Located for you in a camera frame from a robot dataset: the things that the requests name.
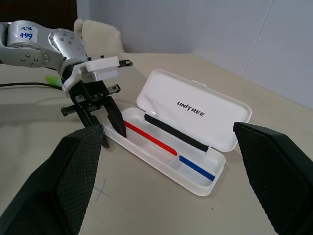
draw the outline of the sticker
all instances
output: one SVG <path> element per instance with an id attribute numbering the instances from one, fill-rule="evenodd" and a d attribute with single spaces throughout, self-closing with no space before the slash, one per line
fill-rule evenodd
<path id="1" fill-rule="evenodd" d="M 18 25 L 15 37 L 21 41 L 31 41 L 36 43 L 38 36 L 38 28 L 29 25 Z"/>

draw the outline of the table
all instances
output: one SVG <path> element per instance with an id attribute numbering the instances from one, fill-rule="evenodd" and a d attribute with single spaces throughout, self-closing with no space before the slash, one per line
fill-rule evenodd
<path id="1" fill-rule="evenodd" d="M 288 135 L 313 159 L 313 111 L 243 80 L 195 54 L 121 54 L 134 63 L 120 76 L 113 97 L 121 110 L 135 107 L 146 77 L 164 69 L 248 104 L 250 123 Z M 0 65 L 1 83 L 44 81 L 48 69 Z M 71 101 L 50 88 L 4 88 L 0 92 L 0 213 L 27 177 L 65 135 L 82 128 L 75 115 L 63 117 Z M 96 111 L 100 120 L 104 109 Z M 225 169 L 208 197 L 188 192 L 110 141 L 101 150 L 95 187 L 81 235 L 274 235 L 246 175 L 238 146 L 225 153 Z"/>

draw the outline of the white wall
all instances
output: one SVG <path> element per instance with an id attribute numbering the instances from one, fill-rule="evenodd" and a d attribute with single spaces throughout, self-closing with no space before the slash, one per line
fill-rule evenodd
<path id="1" fill-rule="evenodd" d="M 311 0 L 89 0 L 126 52 L 195 52 L 313 108 Z"/>
<path id="2" fill-rule="evenodd" d="M 273 1 L 243 77 L 313 109 L 313 1 Z"/>
<path id="3" fill-rule="evenodd" d="M 76 0 L 77 17 L 84 21 L 90 19 L 89 2 L 90 0 Z"/>

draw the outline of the unitree logo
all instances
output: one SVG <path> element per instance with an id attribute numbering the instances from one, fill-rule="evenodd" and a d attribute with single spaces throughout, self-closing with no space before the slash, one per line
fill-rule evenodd
<path id="1" fill-rule="evenodd" d="M 202 111 L 200 111 L 200 110 L 198 110 L 198 109 L 195 109 L 195 108 L 191 107 L 189 104 L 184 104 L 184 103 L 178 102 L 177 105 L 180 106 L 180 107 L 185 108 L 187 111 L 190 111 L 190 112 L 192 112 L 192 113 L 198 114 L 198 115 L 200 115 L 201 117 L 204 117 L 204 115 L 205 115 L 204 112 L 202 112 Z"/>

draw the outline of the white cloth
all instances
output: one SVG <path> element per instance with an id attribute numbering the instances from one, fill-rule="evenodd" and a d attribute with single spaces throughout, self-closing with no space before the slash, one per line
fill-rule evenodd
<path id="1" fill-rule="evenodd" d="M 83 38 L 88 56 L 124 52 L 120 32 L 111 25 L 77 19 L 74 23 L 74 33 Z"/>

